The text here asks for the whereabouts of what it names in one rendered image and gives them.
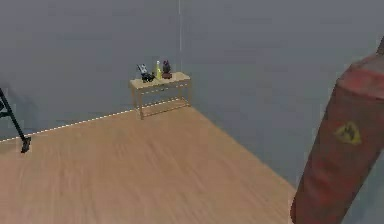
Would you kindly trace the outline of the red punching bag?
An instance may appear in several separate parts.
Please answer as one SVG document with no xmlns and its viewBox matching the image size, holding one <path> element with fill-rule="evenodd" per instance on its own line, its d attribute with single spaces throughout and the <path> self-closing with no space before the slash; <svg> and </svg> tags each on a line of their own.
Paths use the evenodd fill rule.
<svg viewBox="0 0 384 224">
<path fill-rule="evenodd" d="M 309 153 L 290 218 L 341 224 L 384 151 L 384 36 L 336 80 Z"/>
</svg>

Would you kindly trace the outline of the black metal stand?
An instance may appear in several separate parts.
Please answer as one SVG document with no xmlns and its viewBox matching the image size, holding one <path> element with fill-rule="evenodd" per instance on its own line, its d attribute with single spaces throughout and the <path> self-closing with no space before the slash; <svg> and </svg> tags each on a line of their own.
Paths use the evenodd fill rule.
<svg viewBox="0 0 384 224">
<path fill-rule="evenodd" d="M 31 143 L 31 138 L 27 137 L 24 132 L 22 131 L 14 113 L 13 110 L 5 96 L 4 91 L 0 87 L 0 118 L 3 117 L 9 117 L 12 120 L 12 123 L 22 141 L 22 147 L 21 147 L 21 152 L 26 153 L 30 149 L 30 143 Z"/>
</svg>

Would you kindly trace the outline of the black and white statuette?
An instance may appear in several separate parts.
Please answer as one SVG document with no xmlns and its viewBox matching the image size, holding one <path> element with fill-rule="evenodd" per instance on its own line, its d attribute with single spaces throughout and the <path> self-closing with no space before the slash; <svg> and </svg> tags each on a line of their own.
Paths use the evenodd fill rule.
<svg viewBox="0 0 384 224">
<path fill-rule="evenodd" d="M 154 73 L 149 73 L 145 64 L 138 64 L 138 70 L 144 83 L 152 82 L 155 78 Z"/>
</svg>

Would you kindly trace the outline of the dark plant in red pot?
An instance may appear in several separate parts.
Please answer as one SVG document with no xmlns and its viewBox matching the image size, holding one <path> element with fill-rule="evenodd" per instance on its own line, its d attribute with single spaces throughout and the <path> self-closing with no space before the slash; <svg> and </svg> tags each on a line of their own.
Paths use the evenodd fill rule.
<svg viewBox="0 0 384 224">
<path fill-rule="evenodd" d="M 171 79 L 172 78 L 171 66 L 170 66 L 168 60 L 164 60 L 163 61 L 163 74 L 162 74 L 162 77 L 164 79 Z"/>
</svg>

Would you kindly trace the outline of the light wooden side table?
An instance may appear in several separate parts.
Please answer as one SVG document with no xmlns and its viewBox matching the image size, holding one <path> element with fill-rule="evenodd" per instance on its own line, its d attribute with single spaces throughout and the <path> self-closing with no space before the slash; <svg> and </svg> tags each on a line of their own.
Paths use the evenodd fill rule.
<svg viewBox="0 0 384 224">
<path fill-rule="evenodd" d="M 144 82 L 143 80 L 137 78 L 129 81 L 128 86 L 131 88 L 132 101 L 134 110 L 138 113 L 141 120 L 145 117 L 155 115 L 159 112 L 145 112 L 145 107 L 153 107 L 162 103 L 168 103 L 171 101 L 180 102 L 179 106 L 175 108 L 190 107 L 191 106 L 191 86 L 192 79 L 187 74 L 183 72 L 174 72 L 170 79 L 157 79 L 155 78 L 152 82 Z M 157 102 L 150 102 L 148 104 L 143 104 L 143 96 L 145 94 L 157 93 L 161 91 L 170 90 L 175 88 L 178 90 L 178 95 L 176 97 L 171 97 L 166 100 L 160 100 Z"/>
</svg>

